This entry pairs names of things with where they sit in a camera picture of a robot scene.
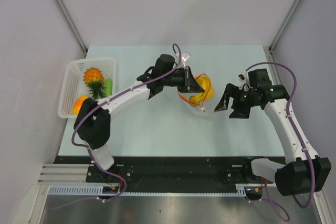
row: toy orange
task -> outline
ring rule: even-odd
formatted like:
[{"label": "toy orange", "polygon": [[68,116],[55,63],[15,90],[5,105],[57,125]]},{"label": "toy orange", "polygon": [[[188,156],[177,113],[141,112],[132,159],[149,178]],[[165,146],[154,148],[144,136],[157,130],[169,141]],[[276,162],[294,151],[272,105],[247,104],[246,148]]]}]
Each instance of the toy orange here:
[{"label": "toy orange", "polygon": [[80,107],[82,107],[83,102],[88,98],[90,98],[88,95],[82,95],[80,98],[77,99],[75,105],[73,106],[74,108],[72,109],[72,113],[74,115],[78,115]]}]

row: plastic basket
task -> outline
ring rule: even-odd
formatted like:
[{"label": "plastic basket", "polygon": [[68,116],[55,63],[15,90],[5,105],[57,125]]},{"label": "plastic basket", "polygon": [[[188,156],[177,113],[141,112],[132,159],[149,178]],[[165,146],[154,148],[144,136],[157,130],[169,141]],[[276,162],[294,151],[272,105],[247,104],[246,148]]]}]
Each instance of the plastic basket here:
[{"label": "plastic basket", "polygon": [[58,103],[58,115],[61,118],[76,118],[72,108],[82,95],[89,95],[90,91],[83,80],[84,73],[89,68],[99,68],[104,79],[111,78],[113,82],[112,94],[115,90],[116,61],[113,58],[96,58],[75,60],[68,64],[63,79],[62,91]]}]

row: white wall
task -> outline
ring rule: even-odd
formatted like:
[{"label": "white wall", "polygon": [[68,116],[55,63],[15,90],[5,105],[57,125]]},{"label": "white wall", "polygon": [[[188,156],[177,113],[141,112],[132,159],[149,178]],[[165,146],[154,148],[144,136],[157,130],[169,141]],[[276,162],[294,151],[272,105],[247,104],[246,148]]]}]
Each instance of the white wall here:
[{"label": "white wall", "polygon": [[91,46],[268,46],[294,0],[64,0]]},{"label": "white wall", "polygon": [[82,57],[53,0],[0,0],[0,223],[60,139],[67,62]]},{"label": "white wall", "polygon": [[[309,141],[333,165],[327,180],[336,207],[336,0],[304,0],[275,50],[293,69],[298,89],[293,107]],[[291,77],[281,71],[289,88]]]}]

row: white table surface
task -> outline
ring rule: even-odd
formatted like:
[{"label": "white table surface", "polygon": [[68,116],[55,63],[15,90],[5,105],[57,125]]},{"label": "white table surface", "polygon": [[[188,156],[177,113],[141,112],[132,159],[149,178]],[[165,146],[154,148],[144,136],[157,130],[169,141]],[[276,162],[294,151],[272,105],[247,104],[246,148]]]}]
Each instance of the white table surface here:
[{"label": "white table surface", "polygon": [[[229,119],[232,110],[212,112],[225,86],[239,85],[237,75],[250,65],[266,61],[261,45],[181,46],[191,58],[194,75],[206,73],[215,95],[206,102],[206,114],[191,110],[176,88],[164,90],[140,102],[113,120],[108,141],[115,156],[283,156],[278,136],[261,108],[252,108],[250,118]],[[120,91],[155,64],[160,54],[173,54],[171,46],[90,47],[87,58],[113,57],[117,63]],[[68,119],[59,156],[87,156],[85,148],[71,144],[74,119]],[[76,136],[76,142],[82,143]]]}]

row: table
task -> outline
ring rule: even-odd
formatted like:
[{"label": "table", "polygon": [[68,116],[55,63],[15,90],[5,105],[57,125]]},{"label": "table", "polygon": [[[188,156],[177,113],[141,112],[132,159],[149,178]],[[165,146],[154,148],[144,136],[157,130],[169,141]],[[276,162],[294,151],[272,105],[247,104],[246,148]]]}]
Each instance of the table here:
[{"label": "table", "polygon": [[[231,111],[213,112],[225,86],[239,85],[238,74],[250,65],[265,61],[261,45],[181,46],[191,58],[187,64],[194,75],[206,73],[214,97],[207,112],[192,111],[177,95],[176,88],[164,90],[136,104],[115,118],[108,146],[115,156],[283,156],[278,136],[261,108],[252,108],[250,119],[229,119]],[[90,47],[87,58],[113,57],[117,63],[116,91],[131,85],[160,54],[173,54],[171,46]],[[74,119],[68,119],[59,156],[87,156],[85,148],[71,144]],[[76,136],[76,142],[82,141]]]}]

